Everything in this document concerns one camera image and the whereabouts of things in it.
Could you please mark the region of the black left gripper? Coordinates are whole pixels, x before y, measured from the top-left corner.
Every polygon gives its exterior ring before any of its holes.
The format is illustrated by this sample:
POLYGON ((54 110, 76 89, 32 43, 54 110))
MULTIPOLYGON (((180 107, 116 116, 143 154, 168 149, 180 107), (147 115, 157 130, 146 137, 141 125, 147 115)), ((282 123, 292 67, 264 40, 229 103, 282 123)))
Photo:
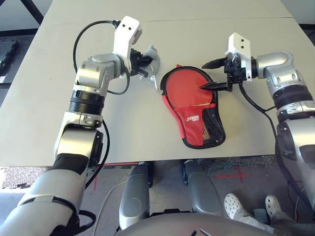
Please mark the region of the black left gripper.
POLYGON ((141 52, 131 49, 130 63, 131 63, 131 76, 140 75, 142 77, 148 77, 148 72, 142 69, 149 65, 149 62, 153 59, 150 56, 144 56, 141 52))

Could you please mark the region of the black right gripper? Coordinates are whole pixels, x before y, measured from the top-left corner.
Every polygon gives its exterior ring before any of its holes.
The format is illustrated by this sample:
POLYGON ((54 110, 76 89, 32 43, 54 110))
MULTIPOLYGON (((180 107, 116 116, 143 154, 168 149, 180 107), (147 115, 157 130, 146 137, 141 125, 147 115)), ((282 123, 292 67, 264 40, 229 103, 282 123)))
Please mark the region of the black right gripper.
POLYGON ((246 69, 242 67, 241 59, 239 57, 227 56, 212 60, 202 66, 202 69, 217 69, 224 66, 224 73, 227 76, 226 82, 217 83, 210 80, 199 88, 207 91, 228 91, 233 90, 233 84, 238 84, 246 80, 246 69))

